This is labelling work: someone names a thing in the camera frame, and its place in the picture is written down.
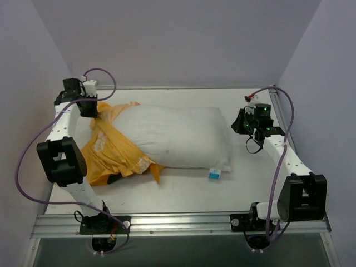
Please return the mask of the white pillow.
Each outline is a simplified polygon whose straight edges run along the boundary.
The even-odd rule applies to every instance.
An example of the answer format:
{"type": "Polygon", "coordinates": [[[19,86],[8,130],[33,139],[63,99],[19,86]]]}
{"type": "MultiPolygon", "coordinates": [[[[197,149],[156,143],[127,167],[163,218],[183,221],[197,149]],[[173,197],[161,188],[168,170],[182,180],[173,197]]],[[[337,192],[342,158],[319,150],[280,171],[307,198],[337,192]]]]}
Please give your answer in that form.
{"type": "Polygon", "coordinates": [[[138,105],[121,112],[113,126],[159,165],[231,170],[231,137],[218,107],[138,105]]]}

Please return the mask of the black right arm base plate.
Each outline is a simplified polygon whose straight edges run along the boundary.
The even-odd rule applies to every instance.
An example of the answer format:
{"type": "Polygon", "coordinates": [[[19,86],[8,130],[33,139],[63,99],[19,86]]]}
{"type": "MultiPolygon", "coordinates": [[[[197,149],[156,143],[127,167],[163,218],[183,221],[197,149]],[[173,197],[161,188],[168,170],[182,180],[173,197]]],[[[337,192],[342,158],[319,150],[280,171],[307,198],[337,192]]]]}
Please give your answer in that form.
{"type": "Polygon", "coordinates": [[[248,212],[232,213],[229,218],[232,232],[264,232],[266,228],[265,219],[259,219],[248,212]]]}

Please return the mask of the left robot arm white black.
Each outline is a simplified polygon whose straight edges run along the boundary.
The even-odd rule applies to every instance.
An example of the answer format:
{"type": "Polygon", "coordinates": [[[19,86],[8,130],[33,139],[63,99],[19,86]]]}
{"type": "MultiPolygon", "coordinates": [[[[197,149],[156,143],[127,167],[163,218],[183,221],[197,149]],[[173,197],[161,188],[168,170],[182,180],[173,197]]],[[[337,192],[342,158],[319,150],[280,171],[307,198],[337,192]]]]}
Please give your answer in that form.
{"type": "Polygon", "coordinates": [[[89,185],[87,164],[74,139],[78,119],[98,115],[97,84],[96,80],[63,80],[64,90],[54,102],[55,122],[45,142],[39,143],[36,150],[49,182],[81,203],[83,217],[94,217],[92,227],[106,233],[112,228],[112,219],[100,212],[108,213],[108,208],[89,185]]]}

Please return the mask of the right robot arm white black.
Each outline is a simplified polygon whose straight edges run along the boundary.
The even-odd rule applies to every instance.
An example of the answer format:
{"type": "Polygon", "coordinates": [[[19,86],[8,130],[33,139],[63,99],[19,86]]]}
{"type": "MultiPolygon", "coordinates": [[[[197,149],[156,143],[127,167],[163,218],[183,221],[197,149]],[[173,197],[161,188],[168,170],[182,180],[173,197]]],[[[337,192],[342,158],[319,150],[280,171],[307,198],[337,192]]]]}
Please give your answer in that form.
{"type": "Polygon", "coordinates": [[[325,214],[327,180],[306,167],[286,140],[286,134],[274,126],[271,106],[255,104],[239,110],[231,128],[235,133],[247,135],[260,150],[276,163],[276,176],[284,184],[276,200],[253,203],[247,215],[248,225],[261,229],[267,220],[282,222],[321,220],[325,214]]]}

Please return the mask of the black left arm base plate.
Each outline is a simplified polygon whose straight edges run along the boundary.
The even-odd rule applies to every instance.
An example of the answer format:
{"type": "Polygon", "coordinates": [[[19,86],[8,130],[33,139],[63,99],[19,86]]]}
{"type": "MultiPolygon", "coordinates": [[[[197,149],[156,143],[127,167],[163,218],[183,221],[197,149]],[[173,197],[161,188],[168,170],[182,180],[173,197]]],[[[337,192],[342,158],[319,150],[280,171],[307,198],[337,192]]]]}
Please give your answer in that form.
{"type": "Polygon", "coordinates": [[[81,235],[126,234],[127,231],[116,220],[99,214],[93,217],[84,217],[79,233],[81,235]]]}

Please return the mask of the yellow Mickey Mouse pillowcase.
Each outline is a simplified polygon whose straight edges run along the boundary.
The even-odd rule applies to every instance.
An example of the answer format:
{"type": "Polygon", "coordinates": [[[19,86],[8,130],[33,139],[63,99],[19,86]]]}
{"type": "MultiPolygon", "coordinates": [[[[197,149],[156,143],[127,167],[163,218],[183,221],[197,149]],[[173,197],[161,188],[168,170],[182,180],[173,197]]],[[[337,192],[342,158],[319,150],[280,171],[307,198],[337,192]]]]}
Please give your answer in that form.
{"type": "Polygon", "coordinates": [[[98,117],[90,122],[91,137],[81,149],[87,165],[87,180],[91,186],[107,185],[112,175],[129,177],[151,172],[160,182],[163,166],[152,161],[133,142],[113,126],[113,121],[124,111],[138,106],[137,102],[111,106],[97,104],[98,117]]]}

